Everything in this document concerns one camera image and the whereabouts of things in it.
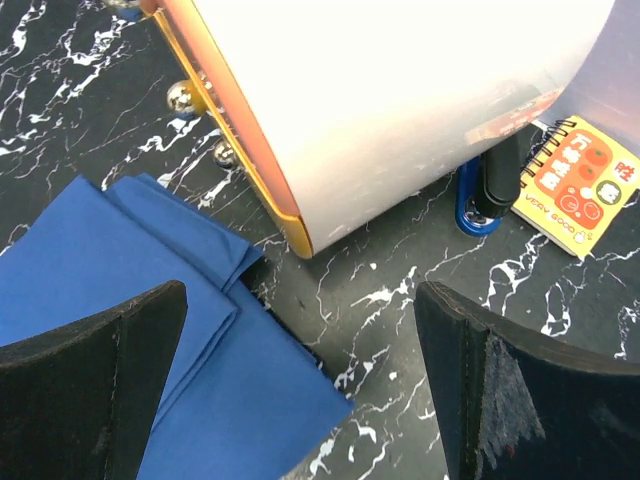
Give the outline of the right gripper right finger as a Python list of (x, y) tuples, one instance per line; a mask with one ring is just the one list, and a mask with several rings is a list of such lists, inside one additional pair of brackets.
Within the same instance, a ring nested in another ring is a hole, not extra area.
[(639, 368), (571, 346), (435, 281), (415, 323), (453, 479), (635, 479)]

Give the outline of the blue surgical cloth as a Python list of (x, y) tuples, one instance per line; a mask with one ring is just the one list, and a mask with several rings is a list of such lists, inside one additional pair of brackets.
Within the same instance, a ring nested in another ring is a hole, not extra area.
[(1, 258), (5, 479), (278, 479), (353, 405), (159, 186), (77, 177)]

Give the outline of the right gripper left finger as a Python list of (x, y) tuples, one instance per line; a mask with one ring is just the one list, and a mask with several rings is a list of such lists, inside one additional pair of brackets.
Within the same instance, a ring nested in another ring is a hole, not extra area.
[(2, 347), (2, 478), (136, 478), (187, 310), (172, 280)]

